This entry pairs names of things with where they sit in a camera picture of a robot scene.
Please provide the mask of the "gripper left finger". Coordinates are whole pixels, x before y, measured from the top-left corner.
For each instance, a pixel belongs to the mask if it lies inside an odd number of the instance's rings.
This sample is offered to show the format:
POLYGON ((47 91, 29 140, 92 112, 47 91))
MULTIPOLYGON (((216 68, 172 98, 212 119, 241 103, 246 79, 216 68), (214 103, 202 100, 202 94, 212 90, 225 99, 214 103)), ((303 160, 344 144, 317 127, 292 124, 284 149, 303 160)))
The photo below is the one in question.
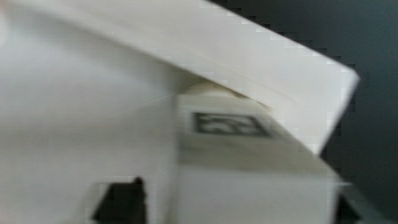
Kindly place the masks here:
POLYGON ((147 224, 145 183, 136 177, 131 182, 113 182, 90 216, 93 224, 147 224))

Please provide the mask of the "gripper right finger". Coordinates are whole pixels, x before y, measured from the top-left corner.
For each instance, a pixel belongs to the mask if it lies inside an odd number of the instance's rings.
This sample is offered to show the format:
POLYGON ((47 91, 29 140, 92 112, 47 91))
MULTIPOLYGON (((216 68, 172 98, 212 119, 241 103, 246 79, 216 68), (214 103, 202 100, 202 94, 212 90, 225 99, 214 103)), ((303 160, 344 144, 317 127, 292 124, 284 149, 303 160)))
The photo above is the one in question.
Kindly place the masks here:
POLYGON ((369 204, 356 198, 340 194, 333 215, 333 224, 376 224, 378 213, 369 204))

